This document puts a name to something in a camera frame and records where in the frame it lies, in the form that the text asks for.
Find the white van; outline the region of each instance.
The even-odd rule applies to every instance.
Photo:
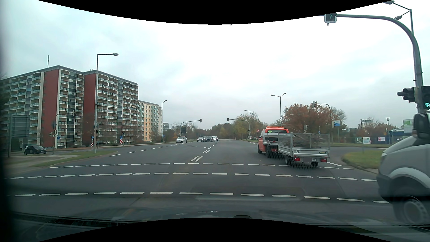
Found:
[[[415,114],[413,136],[393,144],[381,156],[376,180],[379,195],[407,224],[430,224],[430,122]]]

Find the white car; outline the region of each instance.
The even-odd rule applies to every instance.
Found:
[[[185,136],[181,136],[176,139],[176,143],[186,143],[186,142],[187,142],[187,138]]]

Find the signboard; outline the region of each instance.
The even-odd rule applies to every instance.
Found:
[[[363,137],[363,144],[370,144],[370,143],[372,143],[370,141],[370,137]]]

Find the grass median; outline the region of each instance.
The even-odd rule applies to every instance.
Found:
[[[97,153],[94,153],[94,151],[73,152],[73,153],[70,153],[70,154],[71,155],[77,155],[76,157],[67,158],[67,159],[60,159],[60,160],[55,160],[55,161],[47,161],[47,162],[35,164],[35,165],[32,165],[32,166],[33,167],[50,166],[50,165],[53,165],[53,164],[63,163],[63,162],[67,162],[67,161],[81,160],[81,159],[85,159],[85,158],[91,158],[91,157],[96,157],[96,156],[101,156],[101,155],[113,154],[115,152],[117,152],[117,151],[112,151],[112,150],[98,150]]]
[[[350,152],[342,156],[342,161],[357,168],[378,169],[382,152],[382,150],[365,150],[364,153]]]

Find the parked car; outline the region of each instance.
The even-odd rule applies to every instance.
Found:
[[[42,146],[27,146],[24,150],[24,154],[46,154],[46,148],[43,148]]]
[[[205,142],[214,142],[213,137],[208,135],[205,137]]]
[[[187,138],[185,136],[181,136],[176,139],[176,143],[186,143],[186,142],[187,142]]]

